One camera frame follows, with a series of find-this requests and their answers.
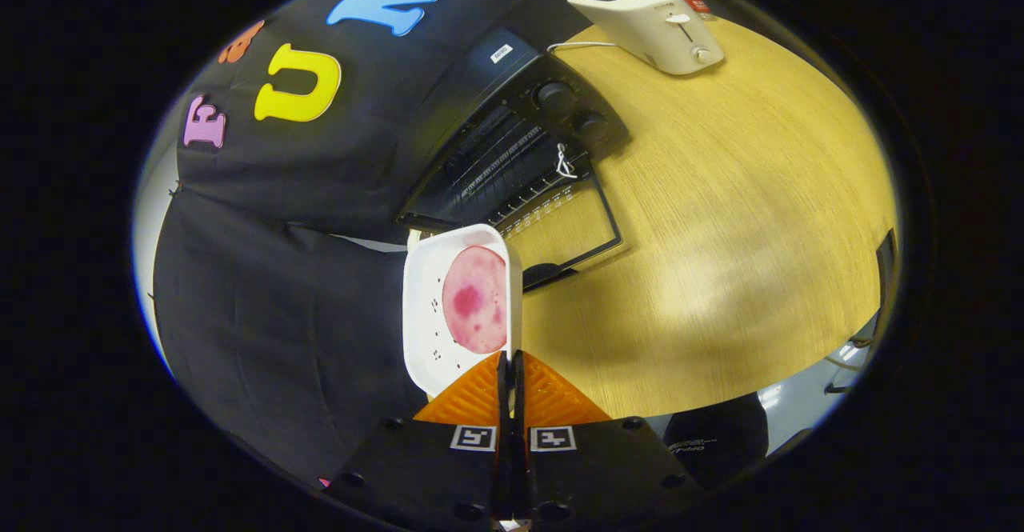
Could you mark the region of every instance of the power cord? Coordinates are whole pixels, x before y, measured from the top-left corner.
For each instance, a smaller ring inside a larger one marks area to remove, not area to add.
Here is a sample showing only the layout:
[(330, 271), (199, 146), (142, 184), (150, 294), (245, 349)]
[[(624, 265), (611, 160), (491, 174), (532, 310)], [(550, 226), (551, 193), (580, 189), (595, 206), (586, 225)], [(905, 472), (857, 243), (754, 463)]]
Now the power cord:
[(548, 46), (548, 51), (554, 50), (555, 48), (561, 46), (571, 46), (573, 48), (581, 46), (617, 46), (618, 44), (613, 44), (610, 42), (559, 42), (557, 44), (552, 44)]

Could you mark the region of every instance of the ham slice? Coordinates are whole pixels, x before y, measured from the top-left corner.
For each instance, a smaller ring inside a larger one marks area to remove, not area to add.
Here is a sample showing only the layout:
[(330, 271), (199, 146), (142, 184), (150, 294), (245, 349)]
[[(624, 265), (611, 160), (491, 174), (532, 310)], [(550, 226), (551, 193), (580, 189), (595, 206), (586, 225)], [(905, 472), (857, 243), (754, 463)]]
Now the ham slice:
[(456, 256), (444, 277), (441, 307), (452, 338), (475, 354), (490, 354), (508, 342), (505, 261), (482, 247)]

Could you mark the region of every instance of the black cloth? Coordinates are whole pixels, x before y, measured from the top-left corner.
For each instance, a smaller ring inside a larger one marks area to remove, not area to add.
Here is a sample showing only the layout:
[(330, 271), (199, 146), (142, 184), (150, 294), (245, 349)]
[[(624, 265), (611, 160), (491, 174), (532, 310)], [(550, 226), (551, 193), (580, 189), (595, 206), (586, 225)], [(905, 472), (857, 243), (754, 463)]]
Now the black cloth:
[[(424, 103), (431, 90), (495, 28), (544, 49), (590, 26), (565, 0), (437, 0), (415, 4), (424, 17), (395, 37), (369, 21), (328, 25), (339, 1), (294, 0), (263, 16), (242, 58), (219, 64), (211, 57), (187, 87), (187, 97), (205, 94), (227, 116), (220, 148), (178, 139), (179, 175), (195, 193), (321, 232), (403, 243), (393, 220), (433, 157), (436, 138), (419, 133), (437, 108)], [(284, 43), (341, 65), (333, 102), (310, 123), (253, 116), (266, 83), (290, 93), (313, 86), (314, 76), (303, 71), (267, 76)]]
[(168, 209), (154, 269), (176, 382), (286, 472), (330, 478), (380, 418), (426, 404), (402, 361), (404, 259), (186, 186)]
[(676, 412), (663, 442), (706, 489), (715, 489), (768, 453), (768, 415), (757, 393)]

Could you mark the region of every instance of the white wall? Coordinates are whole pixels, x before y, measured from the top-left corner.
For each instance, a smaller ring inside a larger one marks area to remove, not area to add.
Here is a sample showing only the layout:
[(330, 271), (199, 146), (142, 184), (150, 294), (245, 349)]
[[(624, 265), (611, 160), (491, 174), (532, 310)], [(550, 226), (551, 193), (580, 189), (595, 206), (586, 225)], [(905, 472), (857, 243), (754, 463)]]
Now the white wall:
[(177, 188), (178, 164), (174, 146), (175, 143), (170, 142), (165, 148), (154, 148), (143, 165), (141, 182), (135, 192), (131, 232), (138, 303), (164, 365), (167, 365), (167, 358), (160, 346), (153, 300), (146, 295), (153, 292), (153, 263), (157, 256), (157, 240), (164, 225), (164, 216), (171, 204), (169, 190)]

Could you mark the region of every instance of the orange letter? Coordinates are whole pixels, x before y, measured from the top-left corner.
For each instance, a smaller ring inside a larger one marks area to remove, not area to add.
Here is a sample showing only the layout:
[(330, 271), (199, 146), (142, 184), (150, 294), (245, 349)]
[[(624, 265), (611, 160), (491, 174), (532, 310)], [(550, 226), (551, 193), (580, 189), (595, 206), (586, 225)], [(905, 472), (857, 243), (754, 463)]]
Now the orange letter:
[(220, 57), (217, 58), (219, 64), (223, 64), (225, 61), (228, 64), (234, 64), (239, 61), (239, 58), (244, 57), (246, 50), (249, 50), (249, 43), (252, 42), (253, 36), (256, 36), (257, 32), (263, 28), (263, 20), (259, 20), (255, 26), (243, 32), (241, 36), (234, 39), (234, 42), (228, 44), (224, 51), (220, 52)]

